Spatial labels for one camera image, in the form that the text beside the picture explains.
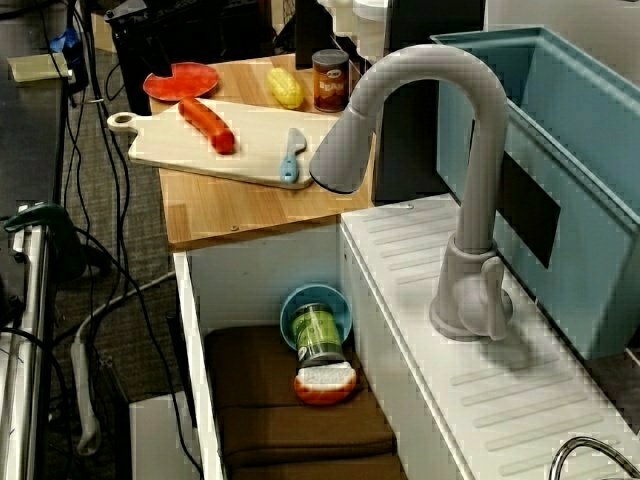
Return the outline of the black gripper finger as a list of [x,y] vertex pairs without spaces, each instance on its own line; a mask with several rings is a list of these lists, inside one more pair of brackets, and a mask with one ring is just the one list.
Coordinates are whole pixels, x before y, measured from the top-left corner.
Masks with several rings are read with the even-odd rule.
[[137,64],[148,73],[161,78],[173,75],[171,61],[157,36],[135,37],[132,48]]

